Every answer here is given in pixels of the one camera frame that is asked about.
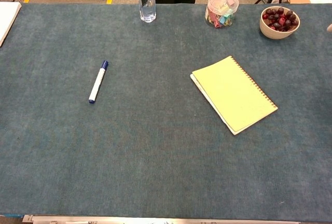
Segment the dry erase marker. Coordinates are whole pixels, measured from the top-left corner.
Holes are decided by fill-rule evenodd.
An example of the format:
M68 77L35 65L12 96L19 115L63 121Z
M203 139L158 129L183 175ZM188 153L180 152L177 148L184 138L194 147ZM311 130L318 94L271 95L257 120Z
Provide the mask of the dry erase marker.
M98 94L99 87L102 83L102 80L103 80L104 74L106 72L107 66L108 66L108 62L103 61L102 67L99 70L99 73L98 73L97 78L94 82L94 85L93 85L93 88L92 88L92 91L91 91L91 94L90 94L90 97L89 97L89 103L91 103L91 104L93 104L95 102L95 98Z

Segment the bowl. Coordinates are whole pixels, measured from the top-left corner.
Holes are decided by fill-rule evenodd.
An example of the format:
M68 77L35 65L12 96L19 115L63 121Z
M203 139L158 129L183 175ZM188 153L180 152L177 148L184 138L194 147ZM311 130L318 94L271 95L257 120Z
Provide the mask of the bowl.
M271 29L268 24L269 24L269 20L265 20L263 19L263 15L265 14L265 11L267 9L276 9L278 10L281 6L271 6L268 7L266 9L264 9L261 14L260 14L260 21L259 21L259 27L260 27L260 31L268 38L271 39L283 39L286 38L289 35L292 35L292 33L296 32L296 30L300 27L300 18L298 17L298 15L296 15L295 12L293 12L296 15L296 19L299 20L299 24L297 26L291 26L289 31L285 31L285 32L281 32L281 31L275 31L273 29ZM284 14L286 14L288 11L290 11L290 9L284 8Z

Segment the spiral notebook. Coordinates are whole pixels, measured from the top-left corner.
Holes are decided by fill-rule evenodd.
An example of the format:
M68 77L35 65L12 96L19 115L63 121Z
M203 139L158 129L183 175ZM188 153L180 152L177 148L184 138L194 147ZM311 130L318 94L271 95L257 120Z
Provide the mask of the spiral notebook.
M232 56L190 77L234 135L278 108Z

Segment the white paper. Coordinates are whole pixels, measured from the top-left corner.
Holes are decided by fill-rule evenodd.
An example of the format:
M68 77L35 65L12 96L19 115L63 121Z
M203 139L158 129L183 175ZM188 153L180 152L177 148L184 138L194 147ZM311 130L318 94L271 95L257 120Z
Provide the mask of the white paper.
M0 2L0 47L21 8L19 2Z

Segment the blue marker cap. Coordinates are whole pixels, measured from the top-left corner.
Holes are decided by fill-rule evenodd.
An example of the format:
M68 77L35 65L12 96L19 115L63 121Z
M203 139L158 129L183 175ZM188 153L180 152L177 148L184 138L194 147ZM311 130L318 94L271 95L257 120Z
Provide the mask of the blue marker cap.
M107 69L107 67L108 67L108 62L105 60L105 61L103 61L103 64L102 64L102 67L101 68L103 68L103 69Z

